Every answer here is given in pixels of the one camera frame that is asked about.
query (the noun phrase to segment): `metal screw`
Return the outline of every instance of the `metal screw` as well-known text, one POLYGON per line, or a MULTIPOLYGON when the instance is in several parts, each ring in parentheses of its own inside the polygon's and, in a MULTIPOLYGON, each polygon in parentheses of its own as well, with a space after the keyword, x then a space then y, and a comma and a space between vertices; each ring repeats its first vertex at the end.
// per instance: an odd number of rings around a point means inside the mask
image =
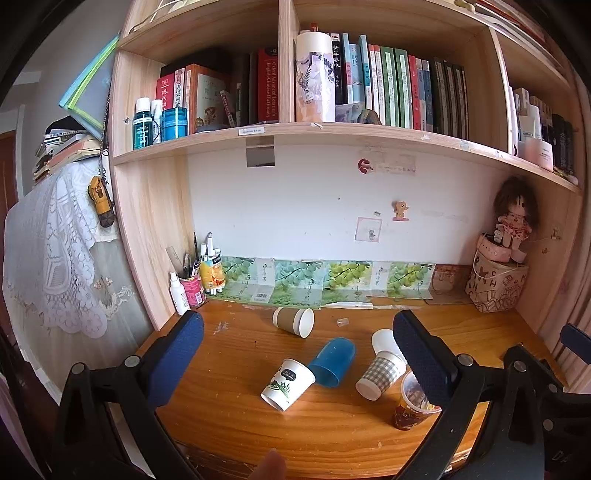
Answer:
POLYGON ((457 361, 464 367, 471 367, 474 364, 474 359, 467 353, 460 353, 460 355, 457 356, 457 361))
POLYGON ((513 368, 515 368, 515 370, 521 373, 527 370, 525 364, 521 360, 516 360, 515 362, 513 362, 513 368))
POLYGON ((79 375, 84 371, 84 367, 84 364, 74 364, 70 372, 72 372, 74 375, 79 375))
POLYGON ((125 359, 125 366, 129 368, 133 368, 139 364, 140 358, 137 355, 130 355, 125 359))

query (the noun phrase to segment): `green book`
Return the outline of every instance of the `green book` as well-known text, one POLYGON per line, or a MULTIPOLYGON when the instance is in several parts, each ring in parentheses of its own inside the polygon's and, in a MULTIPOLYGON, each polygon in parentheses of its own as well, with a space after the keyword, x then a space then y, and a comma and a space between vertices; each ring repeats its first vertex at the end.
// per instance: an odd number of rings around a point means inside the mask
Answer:
POLYGON ((398 112, 398 82, 396 78, 396 60, 394 49, 381 47, 382 70, 384 71, 384 96, 386 100, 386 125, 400 127, 398 112))
POLYGON ((408 53, 399 48, 394 49, 396 56, 396 78, 398 82, 398 113, 400 126, 413 127, 413 97, 410 91, 410 72, 408 70, 408 53))

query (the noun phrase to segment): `blue book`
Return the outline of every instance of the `blue book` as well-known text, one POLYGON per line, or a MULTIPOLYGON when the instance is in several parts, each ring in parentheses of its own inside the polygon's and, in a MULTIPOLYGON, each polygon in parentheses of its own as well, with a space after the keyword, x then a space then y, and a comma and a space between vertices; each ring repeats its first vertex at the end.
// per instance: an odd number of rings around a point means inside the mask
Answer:
POLYGON ((343 33, 343 103, 353 103, 353 77, 351 73, 351 49, 349 48, 349 34, 343 33))
POLYGON ((418 80, 418 102, 421 113, 421 130, 427 131, 427 106, 425 102, 425 82, 423 80, 423 62, 421 59, 416 59, 417 62, 417 80, 418 80))
POLYGON ((363 92, 363 66, 359 58, 359 46, 349 44, 351 52, 351 80, 353 82, 353 100, 349 103, 362 103, 365 108, 365 93, 363 92))
POLYGON ((429 62, 423 60, 423 80, 425 82, 425 110, 427 112, 427 131, 433 131, 433 97, 431 93, 431 72, 429 62))
POLYGON ((365 108, 373 110, 371 93, 371 70, 369 68, 368 38, 359 36, 359 49, 361 51, 361 63, 363 64, 363 91, 365 93, 365 108))

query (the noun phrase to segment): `green mouthwash bottle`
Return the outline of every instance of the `green mouthwash bottle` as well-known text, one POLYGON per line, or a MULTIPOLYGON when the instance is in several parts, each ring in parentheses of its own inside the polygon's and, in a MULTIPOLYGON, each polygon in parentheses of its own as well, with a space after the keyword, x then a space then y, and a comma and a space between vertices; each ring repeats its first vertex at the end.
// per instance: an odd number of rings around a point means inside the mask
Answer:
POLYGON ((154 139, 153 120, 152 115, 150 115, 150 99, 148 97, 138 98, 135 102, 135 116, 132 123, 134 150, 152 144, 154 139))

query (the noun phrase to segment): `doll hair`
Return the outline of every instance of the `doll hair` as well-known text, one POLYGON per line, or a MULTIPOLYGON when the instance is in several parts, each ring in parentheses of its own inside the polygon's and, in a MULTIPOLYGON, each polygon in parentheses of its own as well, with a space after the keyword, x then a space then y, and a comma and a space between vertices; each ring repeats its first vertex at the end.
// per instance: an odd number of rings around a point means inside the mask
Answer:
POLYGON ((538 202, 535 199, 533 189, 518 177, 509 177, 501 185, 501 189, 495 197, 495 216, 499 218, 509 212, 509 207, 516 204, 517 199, 522 197, 525 205, 525 220, 532 229, 536 229, 540 224, 540 214, 538 213, 538 202))

